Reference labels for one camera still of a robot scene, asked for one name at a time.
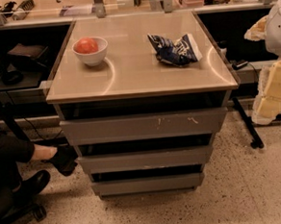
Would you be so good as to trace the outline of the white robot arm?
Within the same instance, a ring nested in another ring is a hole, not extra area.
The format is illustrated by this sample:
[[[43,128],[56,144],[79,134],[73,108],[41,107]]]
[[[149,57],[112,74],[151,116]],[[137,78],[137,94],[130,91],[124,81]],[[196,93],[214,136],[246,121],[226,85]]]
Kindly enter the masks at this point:
[[[246,31],[244,38],[264,40],[267,50],[278,56],[272,66],[264,65],[259,73],[258,94],[252,108],[253,122],[266,125],[281,113],[281,0]]]

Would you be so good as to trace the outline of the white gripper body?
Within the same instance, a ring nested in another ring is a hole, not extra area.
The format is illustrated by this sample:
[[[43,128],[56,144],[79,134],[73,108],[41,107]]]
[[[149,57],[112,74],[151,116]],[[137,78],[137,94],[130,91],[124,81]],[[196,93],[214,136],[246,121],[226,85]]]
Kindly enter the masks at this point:
[[[258,22],[253,24],[250,29],[248,29],[245,34],[244,38],[246,40],[252,41],[260,41],[266,38],[267,34],[265,32],[266,25],[267,25],[267,16],[261,17]]]

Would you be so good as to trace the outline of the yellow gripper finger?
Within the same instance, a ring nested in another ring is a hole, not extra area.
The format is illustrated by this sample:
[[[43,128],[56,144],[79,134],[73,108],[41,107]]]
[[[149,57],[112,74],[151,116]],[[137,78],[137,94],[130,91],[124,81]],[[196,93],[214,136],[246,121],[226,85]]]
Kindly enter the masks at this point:
[[[274,101],[281,102],[281,59],[269,69],[264,95]]]
[[[252,120],[259,125],[266,125],[281,113],[281,100],[257,95],[252,107]]]

